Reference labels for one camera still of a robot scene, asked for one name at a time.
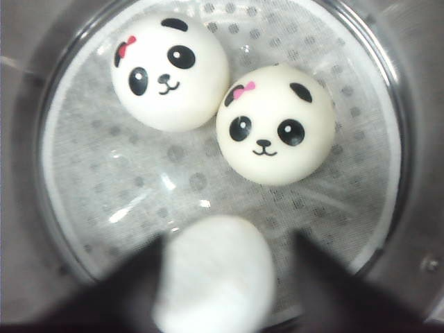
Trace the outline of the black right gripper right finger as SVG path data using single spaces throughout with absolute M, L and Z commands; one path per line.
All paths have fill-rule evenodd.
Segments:
M 300 231 L 291 235 L 293 288 L 302 313 L 269 332 L 442 332 L 361 277 Z

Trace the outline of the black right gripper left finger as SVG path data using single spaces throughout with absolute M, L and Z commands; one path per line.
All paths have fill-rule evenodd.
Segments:
M 152 310 L 160 286 L 164 237 L 156 236 L 103 281 L 40 317 L 2 324 L 2 332 L 159 332 Z

